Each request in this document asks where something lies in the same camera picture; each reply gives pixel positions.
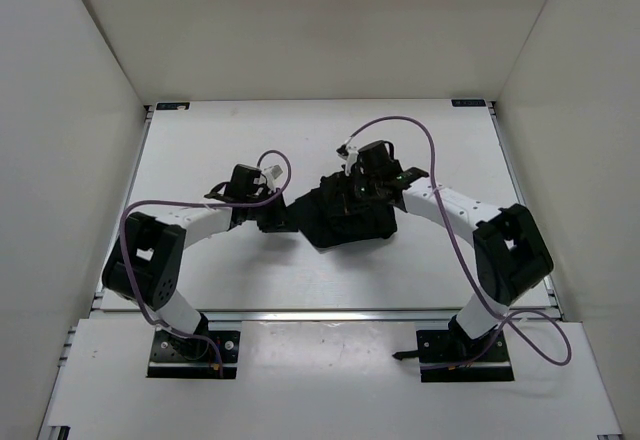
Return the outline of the black pleated skirt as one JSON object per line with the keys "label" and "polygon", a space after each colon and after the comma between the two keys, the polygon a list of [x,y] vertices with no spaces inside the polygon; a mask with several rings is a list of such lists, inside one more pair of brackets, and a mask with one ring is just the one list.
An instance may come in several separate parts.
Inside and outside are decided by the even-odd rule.
{"label": "black pleated skirt", "polygon": [[388,239],[397,231],[394,209],[357,199],[352,178],[343,172],[323,176],[318,187],[287,207],[287,213],[317,249]]}

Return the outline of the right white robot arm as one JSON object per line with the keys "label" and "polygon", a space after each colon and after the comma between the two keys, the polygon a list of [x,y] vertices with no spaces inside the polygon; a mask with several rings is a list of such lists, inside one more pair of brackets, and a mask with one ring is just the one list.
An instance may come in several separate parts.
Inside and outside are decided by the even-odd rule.
{"label": "right white robot arm", "polygon": [[337,155],[344,161],[340,176],[355,201],[427,219],[442,226],[453,245],[463,240],[473,248],[474,294],[454,316],[448,336],[453,356],[473,359],[509,308],[554,268],[533,215],[519,203],[498,207],[446,187],[435,179],[434,168],[402,168],[388,141],[362,148],[345,142]]}

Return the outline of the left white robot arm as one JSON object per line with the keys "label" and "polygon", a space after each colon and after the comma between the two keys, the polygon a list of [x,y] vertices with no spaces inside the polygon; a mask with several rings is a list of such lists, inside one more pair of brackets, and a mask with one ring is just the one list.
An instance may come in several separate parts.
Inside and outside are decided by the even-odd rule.
{"label": "left white robot arm", "polygon": [[151,323],[174,335],[174,345],[188,358],[208,349],[208,320],[177,288],[184,251],[247,221],[264,233],[294,232],[283,191],[276,180],[280,166],[238,164],[231,178],[215,185],[200,203],[179,203],[161,215],[138,208],[124,218],[102,272],[108,290],[136,303]]}

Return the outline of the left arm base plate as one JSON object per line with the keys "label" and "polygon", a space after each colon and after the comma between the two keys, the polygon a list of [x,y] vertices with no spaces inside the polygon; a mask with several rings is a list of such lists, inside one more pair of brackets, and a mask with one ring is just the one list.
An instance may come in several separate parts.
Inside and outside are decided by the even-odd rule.
{"label": "left arm base plate", "polygon": [[241,332],[213,330],[208,336],[219,348],[219,363],[207,342],[180,339],[167,331],[154,332],[147,377],[154,379],[234,380],[237,375]]}

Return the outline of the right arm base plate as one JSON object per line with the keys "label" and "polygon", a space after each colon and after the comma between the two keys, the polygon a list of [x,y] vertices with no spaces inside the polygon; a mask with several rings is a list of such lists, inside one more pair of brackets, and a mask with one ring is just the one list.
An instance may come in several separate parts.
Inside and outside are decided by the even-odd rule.
{"label": "right arm base plate", "polygon": [[503,332],[467,341],[452,329],[416,331],[416,348],[395,352],[397,361],[417,359],[422,383],[512,382],[515,374]]}

